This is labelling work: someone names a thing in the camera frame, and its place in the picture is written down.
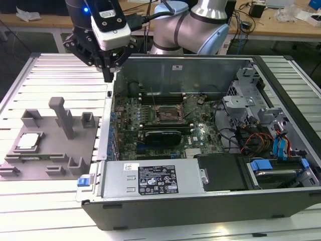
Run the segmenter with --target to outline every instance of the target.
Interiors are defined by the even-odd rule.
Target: connector
[[[126,17],[126,21],[127,21],[128,25],[129,25],[129,28],[132,32],[140,30],[142,28],[145,17],[138,15],[138,14],[131,14],[131,15],[127,15],[125,17]]]
[[[254,116],[250,116],[249,121],[252,124],[256,124],[256,125],[260,124],[260,121],[257,118],[255,118]]]
[[[241,28],[244,30],[250,30],[252,27],[252,23],[247,22],[247,21],[242,21],[241,22]]]

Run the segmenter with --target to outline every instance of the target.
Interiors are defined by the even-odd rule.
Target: slotted aluminum surface
[[[321,137],[320,89],[294,61],[286,60],[283,56],[262,56],[262,59],[318,136]],[[279,107],[269,88],[265,87],[264,90],[272,104]]]
[[[73,55],[43,54],[39,59],[30,59],[17,80],[20,81],[13,94],[2,102],[7,105],[0,104],[2,155],[19,132],[24,108],[37,107],[41,115],[54,115],[48,108],[51,96],[63,96],[73,115],[80,115],[82,111],[92,111],[97,116],[103,114],[106,84],[102,75]],[[93,150],[93,161],[96,156],[97,150]],[[93,173],[96,163],[91,164],[90,169]],[[321,205],[290,218],[101,231],[75,201],[76,188],[76,180],[0,182],[0,240],[283,241],[317,240],[321,234]],[[252,234],[258,232],[267,237],[253,237]]]

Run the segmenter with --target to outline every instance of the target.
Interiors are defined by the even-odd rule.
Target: blue latch
[[[282,158],[283,160],[286,160],[286,157],[284,156],[284,147],[285,147],[285,139],[282,139],[280,142],[280,147],[279,147],[279,153],[278,156],[279,158]]]
[[[302,158],[301,162],[305,169],[310,166],[306,158]]]
[[[272,170],[273,167],[268,159],[257,159],[250,163],[253,171]]]
[[[89,187],[90,178],[89,177],[80,177],[78,178],[77,186],[78,187]]]

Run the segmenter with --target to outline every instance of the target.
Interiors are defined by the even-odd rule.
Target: sticker
[[[124,171],[137,171],[139,167],[139,163],[125,163]]]
[[[178,193],[175,166],[138,167],[138,192],[140,195]]]
[[[182,70],[183,66],[182,65],[173,65],[172,70]]]
[[[99,15],[100,15],[102,18],[107,19],[107,18],[111,18],[111,17],[116,16],[116,12],[114,11],[114,9],[111,9],[111,10],[99,12]]]

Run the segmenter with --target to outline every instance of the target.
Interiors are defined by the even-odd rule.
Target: motherboard
[[[193,158],[224,148],[205,95],[116,95],[120,160]]]

